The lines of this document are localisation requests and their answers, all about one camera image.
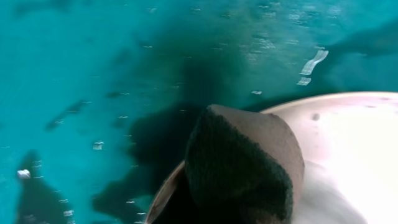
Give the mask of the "white plate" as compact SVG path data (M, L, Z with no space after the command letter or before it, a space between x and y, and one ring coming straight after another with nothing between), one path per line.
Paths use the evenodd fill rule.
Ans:
M397 222L397 94L361 91L295 100L281 117L302 150L303 186L291 223ZM190 195L185 158L156 194L146 223L220 223Z

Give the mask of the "teal plastic serving tray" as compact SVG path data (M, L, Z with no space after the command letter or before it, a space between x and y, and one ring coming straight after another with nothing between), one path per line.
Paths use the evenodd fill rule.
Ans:
M356 91L396 1L2 1L1 222L143 223L208 105Z

